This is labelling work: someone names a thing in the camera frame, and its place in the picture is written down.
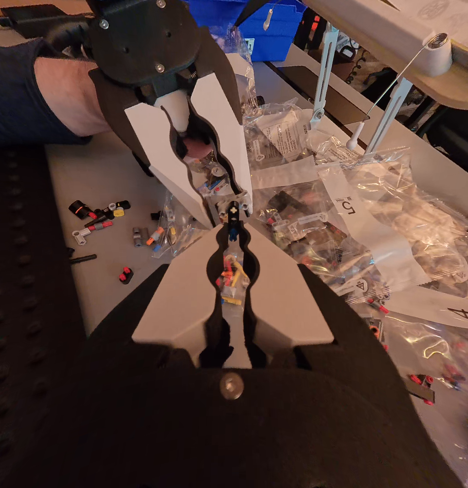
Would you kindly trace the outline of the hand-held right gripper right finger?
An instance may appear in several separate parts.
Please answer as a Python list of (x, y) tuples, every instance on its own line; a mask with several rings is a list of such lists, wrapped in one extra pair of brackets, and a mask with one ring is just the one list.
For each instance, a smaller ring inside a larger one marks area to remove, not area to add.
[(243, 225), (243, 269), (249, 278), (244, 338), (253, 369), (277, 353), (328, 345), (334, 335), (295, 260), (251, 224)]

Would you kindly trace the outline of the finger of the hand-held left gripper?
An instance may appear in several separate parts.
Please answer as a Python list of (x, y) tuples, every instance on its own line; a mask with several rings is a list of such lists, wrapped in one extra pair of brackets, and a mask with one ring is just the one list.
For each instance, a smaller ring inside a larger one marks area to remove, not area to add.
[(162, 107), (145, 103), (125, 109), (150, 170), (189, 213), (207, 229), (215, 227), (204, 198), (195, 189), (188, 165), (176, 153), (176, 133)]
[(191, 115), (213, 142), (218, 162), (224, 167), (231, 189), (242, 195), (242, 209), (253, 212), (252, 183), (244, 128), (215, 73), (200, 77), (188, 98)]

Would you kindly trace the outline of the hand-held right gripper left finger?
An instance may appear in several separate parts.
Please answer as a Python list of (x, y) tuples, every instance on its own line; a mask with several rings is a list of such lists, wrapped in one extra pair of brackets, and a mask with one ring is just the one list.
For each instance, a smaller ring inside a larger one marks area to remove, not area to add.
[(160, 349), (160, 368), (222, 369), (231, 356), (217, 283), (228, 244), (228, 226), (219, 224), (167, 267), (132, 334), (135, 344)]

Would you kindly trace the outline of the small clear bag of pins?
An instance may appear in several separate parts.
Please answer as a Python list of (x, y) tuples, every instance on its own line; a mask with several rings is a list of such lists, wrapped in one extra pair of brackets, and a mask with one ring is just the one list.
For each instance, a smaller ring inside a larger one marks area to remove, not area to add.
[[(225, 195), (234, 194), (227, 172), (217, 162), (213, 153), (202, 159), (186, 157), (185, 160), (193, 183), (197, 184), (196, 189), (202, 197), (213, 204), (214, 216), (219, 218), (217, 204), (225, 199)], [(207, 228), (197, 221), (168, 190), (161, 212), (162, 216), (157, 221), (157, 228), (162, 227), (164, 234), (160, 241), (149, 246), (154, 258), (160, 258), (165, 253), (176, 257), (207, 232)], [(217, 279), (221, 301), (240, 306), (249, 278), (243, 270), (241, 251), (237, 249), (237, 244), (234, 244), (233, 251), (224, 252), (223, 266), (223, 271)]]

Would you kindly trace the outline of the pile of clear parts bags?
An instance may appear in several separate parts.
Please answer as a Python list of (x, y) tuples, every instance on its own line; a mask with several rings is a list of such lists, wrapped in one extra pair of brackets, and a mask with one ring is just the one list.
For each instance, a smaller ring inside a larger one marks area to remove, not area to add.
[(264, 63), (250, 68), (244, 131), (255, 218), (363, 318), (468, 487), (468, 219), (421, 190), (411, 152), (362, 155)]

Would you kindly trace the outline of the dark grey lego chassis frame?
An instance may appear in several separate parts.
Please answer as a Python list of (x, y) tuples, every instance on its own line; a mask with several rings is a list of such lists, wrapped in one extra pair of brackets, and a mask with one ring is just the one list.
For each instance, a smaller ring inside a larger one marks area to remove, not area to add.
[(434, 378), (426, 374), (410, 374), (403, 378), (409, 394), (421, 399), (425, 404), (435, 404), (435, 392), (432, 389)]

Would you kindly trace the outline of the person's left forearm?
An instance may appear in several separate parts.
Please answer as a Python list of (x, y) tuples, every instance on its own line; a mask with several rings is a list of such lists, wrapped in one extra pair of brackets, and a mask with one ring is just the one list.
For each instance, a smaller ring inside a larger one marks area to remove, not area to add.
[(0, 147), (30, 144), (85, 145), (53, 113), (43, 98), (34, 63), (40, 55), (57, 54), (42, 38), (0, 46)]

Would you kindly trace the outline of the person's left hand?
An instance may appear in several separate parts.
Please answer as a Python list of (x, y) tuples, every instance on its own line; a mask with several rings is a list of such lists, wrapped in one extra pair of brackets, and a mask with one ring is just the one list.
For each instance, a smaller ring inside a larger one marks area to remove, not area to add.
[(65, 60), (64, 116), (60, 120), (76, 136), (88, 137), (111, 131), (101, 111), (95, 85), (89, 72), (97, 65), (80, 60)]

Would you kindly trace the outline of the blue plastic bin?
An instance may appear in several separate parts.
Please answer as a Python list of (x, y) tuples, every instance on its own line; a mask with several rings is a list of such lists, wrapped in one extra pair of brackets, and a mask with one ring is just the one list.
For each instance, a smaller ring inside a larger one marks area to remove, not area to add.
[[(250, 15), (238, 29), (247, 43), (253, 62), (282, 62), (286, 59), (306, 6), (299, 1), (281, 1), (273, 12), (265, 32), (263, 23), (276, 1), (268, 1)], [(234, 26), (248, 1), (186, 1), (199, 26), (206, 26), (215, 36), (223, 36)]]

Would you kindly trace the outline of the black power adapter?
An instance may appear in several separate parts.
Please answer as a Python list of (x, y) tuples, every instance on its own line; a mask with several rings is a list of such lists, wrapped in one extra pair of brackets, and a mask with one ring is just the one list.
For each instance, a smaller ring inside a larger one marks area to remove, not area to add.
[(2, 7), (0, 11), (0, 26), (11, 28), (24, 39), (44, 38), (54, 28), (87, 24), (91, 19), (91, 14), (70, 15), (52, 4)]

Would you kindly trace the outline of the black studded mat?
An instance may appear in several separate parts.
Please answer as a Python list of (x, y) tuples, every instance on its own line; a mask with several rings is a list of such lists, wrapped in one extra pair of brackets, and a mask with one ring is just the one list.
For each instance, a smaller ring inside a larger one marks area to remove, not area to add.
[(0, 487), (85, 337), (44, 147), (0, 148)]

